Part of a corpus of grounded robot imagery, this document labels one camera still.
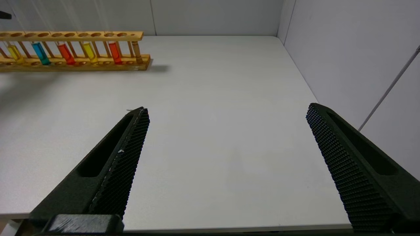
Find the white wall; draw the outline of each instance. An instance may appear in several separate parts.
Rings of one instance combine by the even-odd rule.
[[[280,24],[278,26],[277,37],[284,44],[286,41],[287,31],[289,30],[291,16],[293,14],[296,0],[284,0],[281,9]]]
[[[75,31],[58,0],[34,0],[44,7],[51,27],[41,21],[30,0],[7,0],[27,31]],[[93,0],[66,0],[77,12],[80,31],[102,31]],[[99,0],[109,30],[144,31],[145,35],[271,35],[276,36],[283,0]],[[6,0],[0,9],[11,13]],[[20,31],[21,24],[1,20],[0,30]]]
[[[359,128],[420,43],[418,0],[296,0],[285,47],[318,101]]]
[[[361,132],[420,180],[420,56],[379,105]]]

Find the white table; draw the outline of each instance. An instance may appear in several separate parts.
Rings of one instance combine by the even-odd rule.
[[[146,72],[0,75],[0,217],[23,218],[127,113],[150,126],[125,230],[350,228],[275,37],[145,37]]]

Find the orange liquid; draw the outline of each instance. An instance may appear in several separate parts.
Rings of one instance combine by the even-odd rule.
[[[114,42],[109,43],[109,49],[111,49],[111,54],[112,54],[112,58],[114,59],[114,63],[117,65],[122,64],[123,61],[121,60],[121,56],[118,53],[118,48],[117,48],[116,43]]]
[[[67,65],[74,65],[76,63],[66,44],[60,44],[57,45],[57,47],[63,58],[66,60]]]

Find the yellow liquid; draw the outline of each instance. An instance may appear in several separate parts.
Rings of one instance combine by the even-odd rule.
[[[90,42],[84,43],[83,48],[86,51],[87,57],[89,57],[90,63],[97,63],[98,57],[93,52]]]
[[[13,59],[15,59],[17,63],[19,64],[25,63],[25,59],[22,57],[22,54],[19,52],[18,48],[15,45],[7,46],[7,50],[9,50]]]

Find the black object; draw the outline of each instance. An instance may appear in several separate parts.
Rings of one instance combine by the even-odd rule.
[[[43,228],[58,214],[122,218],[149,122],[143,107],[125,115],[31,212],[31,223]]]
[[[10,20],[12,19],[12,15],[7,12],[0,11],[0,19]]]
[[[420,232],[420,183],[331,109],[312,103],[307,121],[354,231],[373,232],[358,233],[359,236],[389,235],[390,232],[401,236],[419,235],[412,233]],[[147,109],[143,107],[124,116],[31,212],[31,222],[44,227],[39,236],[238,234],[122,232],[122,217],[149,122]],[[246,233],[247,236],[268,234],[273,233]],[[281,235],[296,234],[281,232]]]
[[[44,233],[112,234],[122,233],[124,224],[118,215],[57,215],[48,222]]]
[[[355,232],[420,232],[420,182],[331,109],[306,116]]]

